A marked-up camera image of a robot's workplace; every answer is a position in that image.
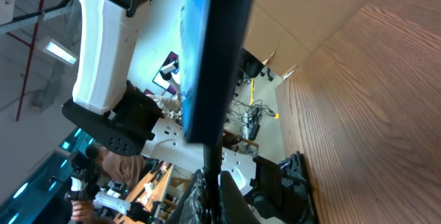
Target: brown shirt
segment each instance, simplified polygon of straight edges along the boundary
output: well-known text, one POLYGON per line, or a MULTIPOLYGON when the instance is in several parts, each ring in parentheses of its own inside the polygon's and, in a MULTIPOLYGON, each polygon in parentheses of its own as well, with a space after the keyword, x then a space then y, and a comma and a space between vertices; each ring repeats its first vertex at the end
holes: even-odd
POLYGON ((104 149, 102 153, 104 171, 113 180, 126 183, 129 190, 134 189, 145 165, 144 158, 142 156, 121 156, 107 149, 104 149))

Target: fluorescent light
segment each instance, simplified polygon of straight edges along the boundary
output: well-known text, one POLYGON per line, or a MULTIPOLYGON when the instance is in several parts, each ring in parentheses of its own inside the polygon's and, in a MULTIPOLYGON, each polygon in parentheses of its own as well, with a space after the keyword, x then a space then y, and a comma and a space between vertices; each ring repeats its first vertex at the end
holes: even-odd
POLYGON ((8 224, 12 224, 12 223, 15 221, 15 219, 16 219, 17 217, 19 217, 19 213, 16 213, 16 214, 15 214, 15 215, 9 220, 8 224))
POLYGON ((77 136, 78 136, 78 134, 80 134, 80 132, 81 132, 81 128, 79 128, 79 129, 78 129, 78 131, 76 131, 76 133, 75 133, 74 137, 77 137, 77 136))
POLYGON ((69 66, 74 65, 78 60, 78 57, 73 52, 51 37, 44 37, 39 42, 38 49, 69 66))
POLYGON ((54 186, 57 184, 57 182, 55 181, 50 187, 49 187, 49 191, 51 191, 53 188, 54 188, 54 186))
POLYGON ((15 192, 15 194, 14 194, 14 196, 13 196, 13 199, 16 199, 25 189, 26 189, 26 187, 28 186, 28 183, 25 183, 25 184, 23 184, 20 188, 19 188, 19 190, 17 190, 17 192, 15 192))
POLYGON ((68 160, 64 160, 64 162, 61 164, 60 168, 63 168, 63 166, 68 162, 68 160))
POLYGON ((61 145, 61 148, 63 148, 64 150, 69 149, 69 147, 70 147, 70 143, 67 142, 67 141, 64 141, 64 142, 63 142, 63 145, 61 145))

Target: wooden desk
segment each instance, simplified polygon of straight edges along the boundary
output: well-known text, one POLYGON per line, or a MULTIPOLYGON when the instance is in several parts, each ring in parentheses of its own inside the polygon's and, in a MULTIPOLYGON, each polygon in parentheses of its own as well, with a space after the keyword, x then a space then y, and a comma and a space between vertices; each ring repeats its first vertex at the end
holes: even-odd
MULTIPOLYGON (((147 211, 149 211, 149 212, 152 211, 153 203, 155 201, 160 201, 160 202, 164 201, 165 193, 167 192, 167 186, 169 185, 170 179, 173 174, 173 169, 174 169, 174 165, 172 165, 165 172, 161 181, 159 181, 158 183, 154 183, 154 189, 153 189, 152 195, 150 196, 149 201, 147 202, 147 205, 144 206, 147 211)), ((136 187, 127 195, 125 200, 130 201, 130 202, 133 201, 135 199, 135 197, 139 194, 139 192, 141 192, 144 189, 144 184, 148 183, 153 178, 153 176, 154 176, 154 174, 147 173, 143 177, 143 179, 141 179, 139 181, 139 183, 136 185, 136 187)), ((141 199, 146 194, 147 194, 147 192, 142 193, 142 195, 139 196, 139 199, 141 199)), ((124 224, 141 223, 140 221, 135 222, 132 219, 130 219, 126 216, 123 216, 122 214, 117 214, 114 218, 114 221, 116 224, 119 224, 122 221, 124 221, 124 224)))
POLYGON ((371 0, 277 88, 320 223, 441 223, 440 3, 371 0))

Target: person's hand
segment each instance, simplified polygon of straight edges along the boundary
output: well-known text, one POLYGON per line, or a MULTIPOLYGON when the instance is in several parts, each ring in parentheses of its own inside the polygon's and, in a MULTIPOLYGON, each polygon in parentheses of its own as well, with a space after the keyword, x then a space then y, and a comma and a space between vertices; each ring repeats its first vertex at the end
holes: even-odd
POLYGON ((91 201, 72 201, 73 221, 83 221, 91 223, 94 214, 94 206, 91 201))

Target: brown cardboard wall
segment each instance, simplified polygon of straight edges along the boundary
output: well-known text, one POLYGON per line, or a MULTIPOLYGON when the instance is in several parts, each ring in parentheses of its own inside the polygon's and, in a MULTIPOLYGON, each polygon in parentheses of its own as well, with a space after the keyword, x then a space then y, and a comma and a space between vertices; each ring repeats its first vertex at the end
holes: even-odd
POLYGON ((244 47, 278 75, 325 42, 368 0, 254 0, 244 47))

